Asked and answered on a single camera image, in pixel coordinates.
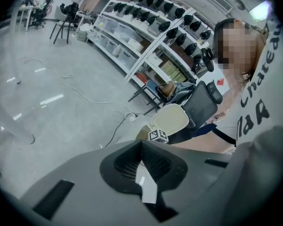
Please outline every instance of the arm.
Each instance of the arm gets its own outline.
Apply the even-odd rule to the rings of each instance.
[[[225,153],[234,147],[232,144],[226,142],[212,131],[205,135],[173,144],[173,146],[212,153]]]

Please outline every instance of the white t-shirt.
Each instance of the white t-shirt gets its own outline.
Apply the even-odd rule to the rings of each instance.
[[[255,73],[217,126],[237,146],[273,126],[283,126],[283,27],[275,17],[266,26],[268,38]]]

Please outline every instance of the white desk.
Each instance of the white desk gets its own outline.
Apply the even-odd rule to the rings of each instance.
[[[88,15],[86,15],[86,14],[82,14],[82,13],[80,13],[80,12],[76,12],[76,16],[81,17],[81,21],[79,22],[79,25],[78,25],[78,27],[77,27],[77,29],[76,29],[76,32],[79,32],[80,26],[82,25],[84,19],[87,19],[87,20],[89,20],[89,21],[93,20],[92,17],[90,17],[90,16],[88,16]]]
[[[21,23],[22,23],[22,18],[23,18],[23,13],[24,13],[24,11],[28,10],[28,18],[27,18],[27,22],[26,22],[26,29],[25,29],[25,31],[28,30],[29,21],[30,21],[30,14],[32,13],[32,10],[33,10],[33,9],[40,9],[40,8],[39,8],[39,7],[36,7],[36,6],[26,6],[26,7],[20,7],[20,9],[19,9],[19,11],[22,11],[19,27],[21,27]]]

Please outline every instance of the black strap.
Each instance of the black strap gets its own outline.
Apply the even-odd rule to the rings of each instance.
[[[235,139],[229,137],[227,134],[223,133],[222,131],[218,130],[217,128],[214,128],[212,130],[212,132],[214,132],[217,136],[222,138],[224,141],[236,146],[236,140]]]

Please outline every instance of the gray concrete floor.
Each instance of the gray concrete floor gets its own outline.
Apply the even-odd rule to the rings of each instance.
[[[66,160],[88,151],[99,150],[112,137],[118,122],[114,111],[129,112],[123,105],[97,105],[88,102],[65,87],[54,71],[38,61],[24,63],[28,58],[39,59],[54,66],[60,75],[73,74],[65,83],[77,88],[89,99],[105,102],[120,101],[134,112],[144,113],[148,99],[140,95],[128,103],[138,89],[134,82],[126,83],[123,71],[95,46],[74,37],[49,40],[53,22],[44,28],[17,28],[17,61],[22,82],[15,84],[8,57],[8,39],[0,39],[0,103],[19,125],[31,132],[36,141],[30,145],[16,138],[0,125],[0,186],[17,198],[38,179]],[[42,101],[56,99],[44,106]],[[122,116],[114,113],[121,121]],[[141,116],[137,120],[150,120]],[[117,131],[116,142],[130,131],[125,122]]]

